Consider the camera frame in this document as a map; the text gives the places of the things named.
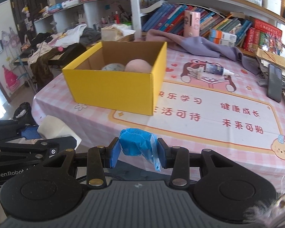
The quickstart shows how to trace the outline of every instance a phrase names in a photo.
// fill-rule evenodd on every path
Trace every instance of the pink ball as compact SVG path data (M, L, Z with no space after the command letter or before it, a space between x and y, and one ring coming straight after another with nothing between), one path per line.
M125 72L151 73L152 66L142 59L135 59L127 63Z

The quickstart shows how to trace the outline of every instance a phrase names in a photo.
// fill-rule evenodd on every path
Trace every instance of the door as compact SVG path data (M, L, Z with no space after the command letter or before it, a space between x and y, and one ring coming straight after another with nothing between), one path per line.
M25 6L28 6L30 17L27 18L25 13L22 13L22 9ZM16 24L16 28L18 31L18 35L20 37L21 43L24 43L24 35L27 34L28 39L31 41L34 37L36 37L35 27L31 29L27 29L25 21L26 18L28 21L34 21L34 19L40 16L39 11L43 9L47 5L47 0L11 0L11 8Z

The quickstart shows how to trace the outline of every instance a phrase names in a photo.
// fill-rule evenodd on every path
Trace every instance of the smartphone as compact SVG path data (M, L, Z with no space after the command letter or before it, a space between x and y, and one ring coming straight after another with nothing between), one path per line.
M281 102L282 99L282 70L272 64L268 66L267 97Z

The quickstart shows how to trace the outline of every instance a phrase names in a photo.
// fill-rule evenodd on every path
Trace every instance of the pink bag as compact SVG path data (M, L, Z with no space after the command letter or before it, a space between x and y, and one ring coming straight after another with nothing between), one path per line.
M2 67L4 69L6 88L13 92L20 85L20 81L17 79L17 75L15 75L12 71L8 70L4 65Z

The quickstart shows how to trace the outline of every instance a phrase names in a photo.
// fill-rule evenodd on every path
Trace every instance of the pink bottle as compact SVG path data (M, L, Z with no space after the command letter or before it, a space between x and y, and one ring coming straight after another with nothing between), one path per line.
M185 10L184 37L198 37L200 31L201 13Z

